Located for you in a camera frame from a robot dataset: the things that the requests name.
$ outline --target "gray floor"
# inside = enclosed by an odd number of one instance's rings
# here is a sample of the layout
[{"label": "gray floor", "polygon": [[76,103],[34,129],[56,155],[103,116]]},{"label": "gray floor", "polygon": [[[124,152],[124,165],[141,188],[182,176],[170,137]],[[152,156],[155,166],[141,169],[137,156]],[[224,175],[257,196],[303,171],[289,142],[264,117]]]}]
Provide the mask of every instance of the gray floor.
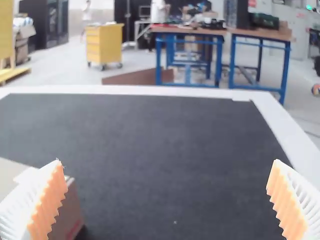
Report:
[{"label": "gray floor", "polygon": [[[257,64],[255,50],[239,49],[236,61],[241,65],[254,66]],[[132,71],[153,68],[156,57],[154,53],[144,50],[126,50],[123,52],[123,68],[117,69],[116,64],[110,64],[106,71],[99,71],[98,66],[87,67],[86,47],[79,37],[72,37],[68,44],[48,50],[37,51],[31,55],[31,62],[26,66],[32,68],[32,73],[22,76],[9,84],[14,86],[39,85],[100,85],[101,79],[107,76],[129,73]],[[229,61],[229,55],[223,55],[223,61]],[[268,86],[279,86],[282,75],[283,57],[263,57],[261,83]],[[183,79],[183,73],[177,72],[177,79]],[[192,78],[204,81],[199,72],[192,73]],[[242,76],[236,80],[244,82]],[[312,62],[307,60],[290,61],[288,74],[287,95],[285,108],[300,126],[308,133],[313,142],[320,148],[320,99],[312,96],[311,87],[318,81],[312,69]],[[227,87],[227,77],[222,79],[222,87]]]}]

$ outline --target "person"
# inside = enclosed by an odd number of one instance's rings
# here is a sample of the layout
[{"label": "person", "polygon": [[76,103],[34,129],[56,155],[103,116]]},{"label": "person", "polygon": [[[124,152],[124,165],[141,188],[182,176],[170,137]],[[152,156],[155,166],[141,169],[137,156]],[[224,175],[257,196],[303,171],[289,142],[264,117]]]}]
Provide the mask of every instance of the person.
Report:
[{"label": "person", "polygon": [[82,32],[81,40],[86,32],[86,26],[91,22],[91,0],[86,0],[84,6],[82,7]]},{"label": "person", "polygon": [[[164,24],[171,5],[166,4],[165,0],[151,0],[150,22],[151,24]],[[148,51],[152,52],[156,37],[152,32],[145,36],[148,42]]]}]

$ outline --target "workbench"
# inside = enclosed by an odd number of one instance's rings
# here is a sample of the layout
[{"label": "workbench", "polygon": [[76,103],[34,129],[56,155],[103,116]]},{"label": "workbench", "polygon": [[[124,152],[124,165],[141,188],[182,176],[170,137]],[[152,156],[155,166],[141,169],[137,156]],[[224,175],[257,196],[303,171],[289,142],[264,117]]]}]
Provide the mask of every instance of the workbench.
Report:
[{"label": "workbench", "polygon": [[[287,78],[288,78],[288,68],[290,60],[290,51],[291,51],[291,30],[285,29],[283,32],[276,30],[268,29],[257,29],[257,30],[243,30],[243,29],[232,29],[228,28],[227,30],[210,30],[198,28],[193,30],[190,28],[179,28],[179,27],[153,27],[152,32],[156,34],[156,84],[157,85],[169,85],[169,86],[187,86],[187,87],[219,87],[219,82],[221,79],[222,67],[229,68],[229,81],[228,87],[230,89],[247,89],[247,90],[260,90],[260,91],[269,91],[276,92],[280,94],[279,102],[284,104],[287,88]],[[230,53],[230,64],[222,65],[222,49],[224,43],[224,36],[227,33],[231,33],[231,53]],[[187,40],[176,40],[177,35],[184,36],[198,36],[202,40],[187,41]],[[247,38],[247,39],[257,39],[259,43],[250,43],[244,41],[238,41],[237,38]],[[283,43],[281,46],[272,46],[266,45],[264,41]],[[166,43],[166,67],[176,66],[176,67],[185,67],[185,83],[163,83],[161,81],[161,47],[162,42]],[[192,61],[178,61],[175,59],[176,49],[175,43],[192,43],[192,44],[202,44],[208,45],[209,48],[202,48],[202,52],[197,52],[200,54],[200,60]],[[191,68],[192,67],[205,67],[206,79],[210,79],[211,76],[211,62],[212,62],[212,47],[213,45],[217,46],[216,51],[216,68],[215,68],[215,84],[194,84],[191,83]],[[236,45],[249,45],[249,46],[258,46],[258,63],[257,67],[253,66],[240,66],[235,64],[236,59]],[[261,67],[262,67],[262,56],[263,48],[273,48],[284,50],[284,64],[283,64],[283,73],[282,80],[279,88],[276,87],[267,87],[260,85],[260,76],[261,76]],[[234,82],[235,69],[239,69],[240,72],[244,75],[250,85],[237,84]],[[255,79],[247,71],[255,71]]]},{"label": "workbench", "polygon": [[[188,86],[188,87],[218,87],[222,74],[222,50],[224,36],[227,34],[225,30],[209,30],[209,29],[191,29],[180,27],[152,27],[152,32],[156,34],[156,84],[166,86]],[[183,40],[178,40],[177,36],[184,36]],[[186,40],[186,36],[196,37],[195,41]],[[185,67],[185,83],[163,83],[161,77],[161,51],[162,43],[165,43],[166,49],[166,67]],[[199,44],[200,52],[187,51],[187,60],[175,59],[177,53],[175,44]],[[214,84],[200,84],[191,82],[191,68],[205,68],[206,79],[211,79],[211,64],[213,59],[213,45],[216,45],[216,71],[214,76]],[[192,60],[191,54],[196,53],[199,59]]]},{"label": "workbench", "polygon": [[[229,72],[229,88],[230,89],[248,89],[248,90],[260,90],[260,91],[269,91],[276,92],[280,94],[279,102],[283,105],[285,102],[286,88],[287,88],[287,78],[288,78],[288,69],[289,69],[289,60],[290,60],[290,51],[291,51],[291,33],[285,34],[275,30],[267,29],[258,29],[258,30],[243,30],[243,29],[228,29],[228,32],[231,33],[231,53],[230,53],[230,72]],[[244,41],[238,41],[237,38],[248,38],[248,39],[257,39],[259,43],[250,43]],[[284,46],[272,46],[266,45],[264,41],[282,43]],[[258,46],[258,63],[257,67],[252,66],[239,66],[235,64],[236,59],[236,46],[237,45],[249,45],[249,46]],[[261,66],[262,66],[262,56],[263,48],[273,48],[284,50],[284,63],[283,63],[283,73],[282,80],[279,88],[276,87],[267,87],[260,85],[260,76],[261,76]],[[250,85],[237,84],[234,82],[235,69],[238,68],[240,72],[244,75]],[[255,78],[247,70],[256,71]]]}]

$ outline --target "wooden pallet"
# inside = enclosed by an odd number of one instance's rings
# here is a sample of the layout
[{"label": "wooden pallet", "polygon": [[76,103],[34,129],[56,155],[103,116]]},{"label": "wooden pallet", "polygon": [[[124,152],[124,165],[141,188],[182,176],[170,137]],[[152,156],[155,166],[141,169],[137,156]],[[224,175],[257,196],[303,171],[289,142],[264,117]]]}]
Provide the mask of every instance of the wooden pallet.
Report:
[{"label": "wooden pallet", "polygon": [[10,81],[23,74],[31,72],[29,67],[18,67],[16,68],[15,56],[10,57],[10,68],[4,68],[5,59],[0,60],[0,85],[4,86],[7,81]]}]

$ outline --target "black cabinet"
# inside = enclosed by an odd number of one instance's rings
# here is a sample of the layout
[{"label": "black cabinet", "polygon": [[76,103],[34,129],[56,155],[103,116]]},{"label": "black cabinet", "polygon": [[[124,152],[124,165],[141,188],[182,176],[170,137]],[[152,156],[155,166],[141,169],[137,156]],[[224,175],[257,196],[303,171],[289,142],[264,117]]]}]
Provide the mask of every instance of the black cabinet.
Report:
[{"label": "black cabinet", "polygon": [[69,41],[69,2],[58,0],[58,44]]},{"label": "black cabinet", "polygon": [[19,12],[33,19],[35,49],[47,49],[68,42],[68,0],[23,0]]},{"label": "black cabinet", "polygon": [[250,18],[248,7],[248,0],[225,0],[224,18],[226,25],[234,29],[248,29]]},{"label": "black cabinet", "polygon": [[309,33],[308,57],[314,59],[320,54],[320,31],[310,28]]}]

